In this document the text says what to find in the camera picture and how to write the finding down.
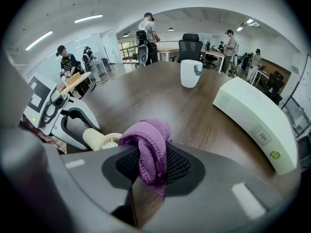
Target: fluorescent light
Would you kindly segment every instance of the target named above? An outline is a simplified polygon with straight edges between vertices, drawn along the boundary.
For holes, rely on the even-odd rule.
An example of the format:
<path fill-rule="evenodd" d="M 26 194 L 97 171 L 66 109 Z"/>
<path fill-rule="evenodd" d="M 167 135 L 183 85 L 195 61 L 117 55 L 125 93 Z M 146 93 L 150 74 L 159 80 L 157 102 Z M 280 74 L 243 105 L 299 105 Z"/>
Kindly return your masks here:
<path fill-rule="evenodd" d="M 81 46 L 76 47 L 75 49 L 78 49 L 79 47 L 82 47 L 82 46 L 85 46 L 85 45 L 86 45 L 86 43 L 85 43 L 85 44 L 83 44 L 83 45 L 81 45 Z"/>
<path fill-rule="evenodd" d="M 47 58 L 49 58 L 52 54 L 55 54 L 57 51 L 55 51 L 55 52 L 53 52 L 53 53 L 51 53 Z"/>
<path fill-rule="evenodd" d="M 76 51 L 76 53 L 77 53 L 77 52 L 80 52 L 80 51 L 82 51 L 82 50 L 84 50 L 84 49 L 81 49 L 81 50 L 79 50 L 79 51 Z"/>
<path fill-rule="evenodd" d="M 83 37 L 83 38 L 80 38 L 80 39 L 78 39 L 78 40 L 76 40 L 76 41 L 74 41 L 74 42 L 77 42 L 77 41 L 79 41 L 79 40 L 82 40 L 82 39 L 85 39 L 85 38 L 88 38 L 88 37 L 90 37 L 90 35 L 89 35 L 89 36 L 86 36 L 86 37 Z"/>
<path fill-rule="evenodd" d="M 52 34 L 53 32 L 50 31 L 48 33 L 46 33 L 44 36 L 41 36 L 39 39 L 37 39 L 34 43 L 32 43 L 28 48 L 26 48 L 26 50 L 28 51 L 30 48 L 32 48 L 35 44 L 37 44 L 39 41 L 43 40 L 45 37 L 49 36 L 50 34 Z"/>
<path fill-rule="evenodd" d="M 75 20 L 74 23 L 78 23 L 78 22 L 86 21 L 86 20 L 90 20 L 90 19 L 95 19 L 95 18 L 99 18 L 99 17 L 102 17 L 102 16 L 103 15 L 92 16 L 92 17 L 85 17 L 85 18 L 82 18 L 82 19 L 79 19 L 79 20 Z"/>

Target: cardboard box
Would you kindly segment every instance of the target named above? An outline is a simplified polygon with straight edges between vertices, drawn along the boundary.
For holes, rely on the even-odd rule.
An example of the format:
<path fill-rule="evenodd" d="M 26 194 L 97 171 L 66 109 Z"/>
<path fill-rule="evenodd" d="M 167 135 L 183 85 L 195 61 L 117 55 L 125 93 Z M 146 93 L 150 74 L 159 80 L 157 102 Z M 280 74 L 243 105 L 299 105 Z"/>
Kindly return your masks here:
<path fill-rule="evenodd" d="M 70 79 L 66 80 L 67 85 L 72 85 L 74 82 L 76 82 L 79 78 L 81 78 L 80 73 L 76 73 L 70 77 Z"/>

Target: mug logo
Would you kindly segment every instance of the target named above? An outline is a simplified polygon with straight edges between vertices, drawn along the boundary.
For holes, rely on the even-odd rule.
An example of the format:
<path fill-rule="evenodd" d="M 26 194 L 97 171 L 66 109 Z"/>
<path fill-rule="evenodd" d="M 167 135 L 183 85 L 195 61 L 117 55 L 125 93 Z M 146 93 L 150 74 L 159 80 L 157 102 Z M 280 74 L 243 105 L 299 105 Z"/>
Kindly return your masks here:
<path fill-rule="evenodd" d="M 201 72 L 198 70 L 197 65 L 195 65 L 195 66 L 193 67 L 193 69 L 194 69 L 194 73 L 195 73 L 196 76 L 200 76 L 200 75 L 201 75 Z"/>

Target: window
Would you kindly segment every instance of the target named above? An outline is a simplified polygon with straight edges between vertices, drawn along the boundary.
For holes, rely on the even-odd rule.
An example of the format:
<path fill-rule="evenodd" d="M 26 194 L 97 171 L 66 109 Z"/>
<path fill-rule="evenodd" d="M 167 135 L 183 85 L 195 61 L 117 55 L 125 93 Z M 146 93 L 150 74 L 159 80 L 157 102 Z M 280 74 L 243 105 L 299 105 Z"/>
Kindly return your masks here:
<path fill-rule="evenodd" d="M 124 61 L 132 61 L 133 58 L 136 60 L 138 47 L 136 41 L 128 41 L 119 43 L 119 49 Z"/>

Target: knitted towel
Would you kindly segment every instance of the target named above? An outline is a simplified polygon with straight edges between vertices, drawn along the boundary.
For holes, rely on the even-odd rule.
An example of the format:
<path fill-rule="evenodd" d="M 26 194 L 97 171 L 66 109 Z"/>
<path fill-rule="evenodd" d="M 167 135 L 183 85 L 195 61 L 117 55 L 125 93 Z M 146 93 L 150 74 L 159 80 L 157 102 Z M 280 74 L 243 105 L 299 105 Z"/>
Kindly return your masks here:
<path fill-rule="evenodd" d="M 130 127 L 119 139 L 119 145 L 138 146 L 140 178 L 146 185 L 164 196 L 167 185 L 166 144 L 169 139 L 170 126 L 156 118 L 145 118 Z"/>

